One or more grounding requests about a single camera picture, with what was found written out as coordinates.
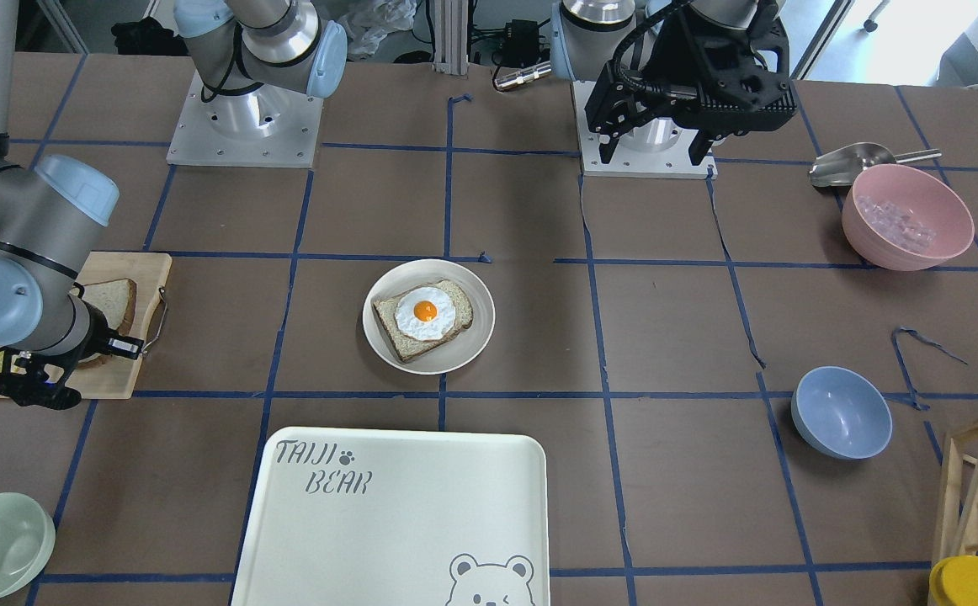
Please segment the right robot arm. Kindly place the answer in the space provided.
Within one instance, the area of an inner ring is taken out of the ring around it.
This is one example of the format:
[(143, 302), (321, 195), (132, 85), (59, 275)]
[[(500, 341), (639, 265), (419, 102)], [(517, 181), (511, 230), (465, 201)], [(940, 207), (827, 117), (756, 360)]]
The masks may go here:
[[(0, 1), (0, 396), (66, 410), (82, 399), (68, 386), (81, 360), (136, 359), (144, 344), (75, 292), (117, 204), (117, 185), (66, 155), (32, 169), (7, 160), (17, 15), (16, 1)], [(201, 101), (215, 104), (219, 119), (269, 89), (327, 98), (342, 80), (347, 31), (311, 1), (177, 1), (173, 17)]]

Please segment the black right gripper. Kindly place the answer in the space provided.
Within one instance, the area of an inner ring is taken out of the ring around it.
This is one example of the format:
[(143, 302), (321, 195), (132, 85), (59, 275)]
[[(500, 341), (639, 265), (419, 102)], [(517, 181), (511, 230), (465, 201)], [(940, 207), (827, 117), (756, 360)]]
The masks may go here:
[[(74, 284), (72, 298), (82, 300), (90, 314), (100, 313), (82, 299), (81, 293), (82, 284)], [(84, 400), (80, 391), (66, 387), (75, 369), (97, 367), (113, 357), (137, 360), (146, 352), (146, 342), (130, 335), (121, 338), (117, 332), (109, 329), (104, 318), (96, 325), (88, 344), (77, 349), (80, 354), (77, 361), (72, 361), (69, 353), (47, 356), (11, 348), (0, 348), (0, 352), (4, 352), (0, 396), (21, 407), (66, 410)]]

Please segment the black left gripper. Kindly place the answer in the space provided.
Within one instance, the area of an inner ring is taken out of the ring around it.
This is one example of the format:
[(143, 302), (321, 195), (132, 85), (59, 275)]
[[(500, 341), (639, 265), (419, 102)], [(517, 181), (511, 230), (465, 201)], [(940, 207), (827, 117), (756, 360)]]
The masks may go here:
[(715, 139), (785, 126), (798, 104), (777, 3), (648, 3), (598, 46), (584, 112), (611, 164), (619, 138), (655, 119), (694, 130), (690, 164)]

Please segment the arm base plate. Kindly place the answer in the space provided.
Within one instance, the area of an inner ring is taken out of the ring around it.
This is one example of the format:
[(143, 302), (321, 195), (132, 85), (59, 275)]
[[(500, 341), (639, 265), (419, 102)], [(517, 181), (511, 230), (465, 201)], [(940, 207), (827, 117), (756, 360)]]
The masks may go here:
[(216, 96), (198, 73), (190, 81), (166, 160), (197, 167), (311, 169), (324, 100), (262, 86), (238, 97)]
[(572, 84), (585, 175), (659, 179), (715, 179), (719, 176), (711, 153), (699, 164), (690, 160), (688, 151), (697, 131), (681, 128), (670, 119), (655, 119), (646, 126), (635, 128), (620, 139), (611, 160), (601, 161), (599, 135), (589, 130), (584, 112), (593, 89), (593, 82), (575, 81)]

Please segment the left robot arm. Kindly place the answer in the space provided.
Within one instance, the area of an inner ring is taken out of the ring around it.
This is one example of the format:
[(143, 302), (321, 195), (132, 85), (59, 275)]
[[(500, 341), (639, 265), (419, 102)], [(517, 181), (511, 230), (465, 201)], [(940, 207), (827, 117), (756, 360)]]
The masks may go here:
[(572, 83), (582, 154), (621, 168), (707, 156), (796, 114), (779, 1), (558, 1), (550, 64)]

